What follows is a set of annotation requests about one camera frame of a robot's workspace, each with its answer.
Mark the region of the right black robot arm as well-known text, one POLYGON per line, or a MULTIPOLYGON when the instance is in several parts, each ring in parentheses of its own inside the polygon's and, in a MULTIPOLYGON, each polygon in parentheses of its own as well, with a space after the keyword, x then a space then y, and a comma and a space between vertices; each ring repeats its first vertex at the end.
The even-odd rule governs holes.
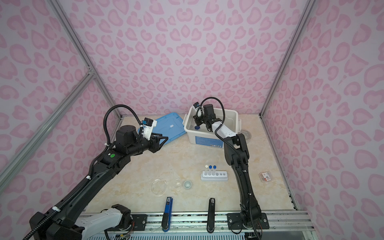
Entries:
POLYGON ((240 207, 243 225, 255 229, 262 219, 262 211, 253 191, 249 175, 249 150, 246 138, 225 125, 226 115, 220 119, 216 116, 212 104, 201 106, 194 104, 197 126, 205 125, 209 132, 224 143, 224 154, 227 164, 233 169, 240 191, 240 207))

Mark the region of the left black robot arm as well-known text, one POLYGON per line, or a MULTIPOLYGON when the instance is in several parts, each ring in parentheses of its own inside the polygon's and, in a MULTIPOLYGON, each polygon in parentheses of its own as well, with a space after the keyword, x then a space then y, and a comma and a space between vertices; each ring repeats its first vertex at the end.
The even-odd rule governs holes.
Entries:
POLYGON ((82 225, 78 218, 97 193, 131 161, 132 156, 141 155, 145 151, 156 153, 168 139, 156 133, 145 138, 134 126, 120 127, 114 144, 95 159, 86 177, 46 213, 37 212, 32 216, 31 231, 24 238, 86 240, 109 228, 120 226, 127 229, 131 222, 129 210, 121 205, 113 206, 107 212, 110 219, 103 220, 101 224, 82 225))

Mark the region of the blue plastic bin lid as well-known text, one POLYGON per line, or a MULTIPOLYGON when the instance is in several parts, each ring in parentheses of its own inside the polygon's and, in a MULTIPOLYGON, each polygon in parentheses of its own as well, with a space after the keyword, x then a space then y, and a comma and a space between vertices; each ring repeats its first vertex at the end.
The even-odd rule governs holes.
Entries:
POLYGON ((176 140, 186 134, 183 125, 183 119, 177 113, 170 113, 156 119, 157 126, 153 129, 152 134, 161 134, 169 137, 165 144, 176 140))

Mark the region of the clear tape roll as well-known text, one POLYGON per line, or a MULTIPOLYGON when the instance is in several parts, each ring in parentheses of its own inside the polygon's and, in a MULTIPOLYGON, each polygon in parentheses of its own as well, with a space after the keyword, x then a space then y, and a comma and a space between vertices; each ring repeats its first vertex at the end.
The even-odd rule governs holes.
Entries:
POLYGON ((241 130, 240 134, 243 134, 246 141, 249 141, 252 138, 252 134, 247 130, 241 130))

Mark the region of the white test tube rack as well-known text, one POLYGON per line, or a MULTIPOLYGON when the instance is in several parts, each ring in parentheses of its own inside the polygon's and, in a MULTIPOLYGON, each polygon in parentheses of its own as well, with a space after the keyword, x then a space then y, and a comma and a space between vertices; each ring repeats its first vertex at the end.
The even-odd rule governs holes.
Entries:
POLYGON ((229 179, 227 171, 216 171, 215 176, 213 176, 213 174, 211 176, 205 175, 204 173, 205 171, 203 171, 201 174, 201 180, 205 182, 226 182, 229 179))

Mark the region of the blue stapler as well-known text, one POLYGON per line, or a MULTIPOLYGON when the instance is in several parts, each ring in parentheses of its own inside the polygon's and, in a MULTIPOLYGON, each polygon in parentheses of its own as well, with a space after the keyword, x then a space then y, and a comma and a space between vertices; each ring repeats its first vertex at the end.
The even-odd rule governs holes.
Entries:
POLYGON ((171 217, 172 217, 172 207, 173 207, 173 198, 167 197, 166 204, 165 204, 165 210, 162 217, 162 231, 168 232, 171 225, 171 217))

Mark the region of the small red labelled box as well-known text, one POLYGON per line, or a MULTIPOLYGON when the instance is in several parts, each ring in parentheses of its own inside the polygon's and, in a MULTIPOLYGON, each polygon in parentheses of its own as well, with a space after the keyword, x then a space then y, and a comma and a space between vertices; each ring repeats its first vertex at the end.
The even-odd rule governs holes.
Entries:
POLYGON ((272 181, 272 175, 270 172, 262 172, 262 173, 259 173, 259 176, 260 176, 260 179, 263 183, 267 183, 267 182, 270 182, 272 181))

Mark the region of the black stapler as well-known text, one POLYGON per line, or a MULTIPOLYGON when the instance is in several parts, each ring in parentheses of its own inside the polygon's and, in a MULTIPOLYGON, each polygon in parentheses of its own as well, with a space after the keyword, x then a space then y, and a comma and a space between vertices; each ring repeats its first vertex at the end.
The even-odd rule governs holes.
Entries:
POLYGON ((216 200, 210 198, 209 208, 208 208, 208 218, 207 218, 207 232, 212 234, 215 230, 215 209, 216 209, 216 200))

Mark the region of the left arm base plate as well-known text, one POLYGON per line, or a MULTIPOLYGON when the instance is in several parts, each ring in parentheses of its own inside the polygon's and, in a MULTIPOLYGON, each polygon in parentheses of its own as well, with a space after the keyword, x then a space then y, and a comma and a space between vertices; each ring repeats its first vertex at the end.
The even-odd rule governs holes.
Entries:
POLYGON ((108 228, 107 231, 121 231, 121 232, 131 232, 131 231, 144 231, 147 225, 148 215, 145 214, 134 214, 130 216, 123 225, 118 225, 113 228, 108 228))

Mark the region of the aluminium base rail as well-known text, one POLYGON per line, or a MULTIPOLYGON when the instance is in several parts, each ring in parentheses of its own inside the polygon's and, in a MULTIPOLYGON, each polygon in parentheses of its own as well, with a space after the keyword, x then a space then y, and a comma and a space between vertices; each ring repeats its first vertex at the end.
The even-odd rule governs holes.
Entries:
MULTIPOLYGON (((162 212, 132 213, 134 228, 120 231, 107 221, 118 220, 113 211, 82 213, 76 221, 90 227, 83 233, 87 240, 246 240, 253 230, 240 226, 235 212, 216 212, 213 233, 208 233, 207 212, 173 212, 170 229, 162 230, 162 212)), ((265 211, 258 233, 263 240, 317 240, 314 225, 305 211, 265 211)))

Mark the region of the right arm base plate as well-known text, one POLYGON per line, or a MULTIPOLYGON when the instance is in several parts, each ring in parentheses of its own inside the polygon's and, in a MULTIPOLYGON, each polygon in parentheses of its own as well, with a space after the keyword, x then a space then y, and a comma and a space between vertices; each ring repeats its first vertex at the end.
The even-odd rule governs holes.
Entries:
MULTIPOLYGON (((230 230, 251 230, 253 225, 251 219, 245 220, 241 213, 228 213, 226 214, 228 228, 230 230)), ((265 213, 261 213, 260 219, 254 219, 254 225, 257 230, 268 230, 270 228, 269 220, 265 213)))

